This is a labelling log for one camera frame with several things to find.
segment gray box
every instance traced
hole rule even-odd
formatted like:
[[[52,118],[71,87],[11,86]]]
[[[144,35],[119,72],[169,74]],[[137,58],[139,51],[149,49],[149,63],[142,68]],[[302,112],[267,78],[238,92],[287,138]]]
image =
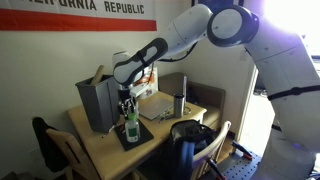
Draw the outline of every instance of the gray box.
[[[93,131],[108,133],[120,114],[117,83],[113,76],[103,75],[100,83],[90,85],[93,78],[76,83]]]

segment metal cylinder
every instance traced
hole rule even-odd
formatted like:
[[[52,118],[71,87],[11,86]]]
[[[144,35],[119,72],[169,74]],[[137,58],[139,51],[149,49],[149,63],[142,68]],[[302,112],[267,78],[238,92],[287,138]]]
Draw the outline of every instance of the metal cylinder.
[[[173,95],[173,114],[175,118],[181,118],[184,110],[184,95],[174,94]]]

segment wooden desk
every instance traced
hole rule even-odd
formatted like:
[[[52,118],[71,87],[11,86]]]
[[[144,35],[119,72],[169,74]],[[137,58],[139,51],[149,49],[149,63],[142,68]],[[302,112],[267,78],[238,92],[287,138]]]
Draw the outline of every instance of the wooden desk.
[[[147,99],[139,100],[139,105],[148,103],[154,98],[173,101],[172,96],[157,92]],[[159,123],[158,120],[150,121],[140,116],[141,122],[153,134],[154,138],[129,151],[123,149],[114,130],[107,135],[93,132],[83,106],[72,108],[68,113],[101,179],[109,180],[124,177],[149,158],[152,152],[169,137],[173,123],[186,119],[200,120],[203,118],[206,109],[190,103],[187,103],[187,106],[191,108],[190,114],[184,115],[180,119],[165,120],[162,123]]]

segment red stripe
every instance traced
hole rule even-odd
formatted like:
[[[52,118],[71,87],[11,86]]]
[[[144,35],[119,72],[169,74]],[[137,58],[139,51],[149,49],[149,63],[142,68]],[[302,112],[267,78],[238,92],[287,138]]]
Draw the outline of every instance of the red stripe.
[[[155,20],[97,18],[0,9],[0,30],[156,31]]]

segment chair backrest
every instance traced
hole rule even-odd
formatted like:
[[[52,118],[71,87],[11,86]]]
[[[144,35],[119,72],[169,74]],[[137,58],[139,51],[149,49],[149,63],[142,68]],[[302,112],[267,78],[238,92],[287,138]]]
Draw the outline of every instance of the chair backrest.
[[[206,160],[212,158],[222,147],[230,126],[230,121],[224,122],[216,139],[208,147],[193,156],[192,167],[194,170],[191,179],[198,179],[206,171],[208,167]]]
[[[86,179],[100,179],[88,155],[72,134],[54,129],[47,129],[46,133],[67,157],[73,170]]]

